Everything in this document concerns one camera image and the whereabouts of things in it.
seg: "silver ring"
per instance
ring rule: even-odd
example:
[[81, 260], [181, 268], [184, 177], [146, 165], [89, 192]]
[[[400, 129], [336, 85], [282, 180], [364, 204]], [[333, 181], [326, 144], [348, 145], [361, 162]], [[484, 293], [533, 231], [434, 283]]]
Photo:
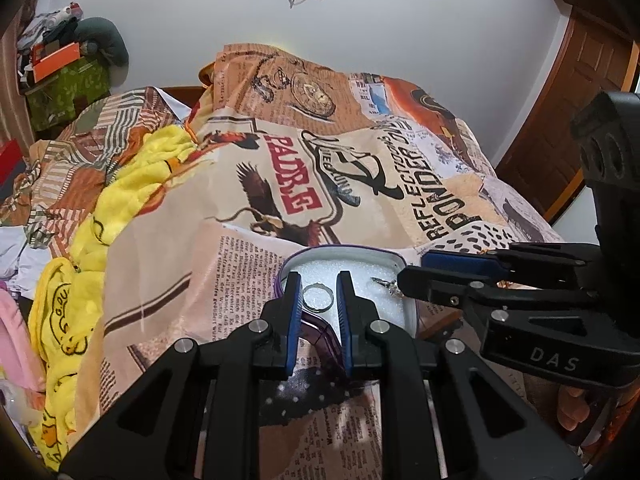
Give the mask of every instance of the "silver ring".
[[[305, 294], [310, 288], [320, 288], [321, 290], [324, 290], [331, 298], [331, 302], [329, 303], [329, 305], [324, 306], [322, 308], [315, 308], [315, 307], [309, 306], [308, 303], [305, 301]], [[302, 304], [307, 310], [310, 310], [311, 312], [314, 312], [316, 314], [321, 314], [329, 310], [334, 305], [334, 292], [324, 283], [319, 283], [319, 282], [312, 283], [311, 285], [307, 285], [305, 288], [302, 289]]]

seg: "bed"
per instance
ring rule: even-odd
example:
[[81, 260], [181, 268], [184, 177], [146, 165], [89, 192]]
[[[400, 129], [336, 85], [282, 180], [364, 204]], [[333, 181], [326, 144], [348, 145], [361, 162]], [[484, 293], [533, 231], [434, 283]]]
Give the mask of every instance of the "bed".
[[[301, 248], [359, 244], [418, 262], [434, 248], [561, 241], [496, 178], [466, 123], [412, 83], [260, 44], [226, 46], [199, 77], [201, 87], [89, 106], [31, 147], [0, 210], [3, 226], [24, 226], [26, 243], [53, 258], [28, 319], [47, 373], [43, 421], [27, 437], [52, 468], [173, 341], [222, 338], [259, 314]], [[459, 311], [418, 312], [421, 336], [459, 326], [476, 344]], [[262, 393], [260, 477], [375, 475], [376, 386], [335, 386], [313, 346], [299, 345], [292, 380]], [[495, 369], [522, 397], [538, 395], [519, 372]]]

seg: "hand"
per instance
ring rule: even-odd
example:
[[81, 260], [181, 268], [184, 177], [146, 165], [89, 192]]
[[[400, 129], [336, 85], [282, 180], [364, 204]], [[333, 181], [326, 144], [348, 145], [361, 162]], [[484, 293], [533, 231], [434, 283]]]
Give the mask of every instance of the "hand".
[[558, 391], [558, 422], [567, 431], [573, 431], [580, 422], [587, 420], [589, 405], [584, 400], [584, 390], [560, 386]]

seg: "wooden headboard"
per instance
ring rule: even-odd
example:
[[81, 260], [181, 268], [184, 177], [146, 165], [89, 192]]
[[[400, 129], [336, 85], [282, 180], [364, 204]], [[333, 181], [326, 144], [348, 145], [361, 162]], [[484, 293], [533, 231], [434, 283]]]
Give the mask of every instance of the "wooden headboard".
[[174, 99], [193, 108], [206, 88], [204, 86], [166, 86], [162, 90]]

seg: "door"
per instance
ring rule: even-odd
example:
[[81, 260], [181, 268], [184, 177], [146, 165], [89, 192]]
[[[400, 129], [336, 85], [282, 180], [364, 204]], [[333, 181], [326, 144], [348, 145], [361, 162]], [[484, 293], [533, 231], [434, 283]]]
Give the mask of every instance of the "door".
[[582, 185], [570, 121], [600, 90], [621, 89], [631, 52], [631, 40], [574, 11], [545, 87], [498, 164], [498, 177], [549, 221], [561, 196], [567, 202]]

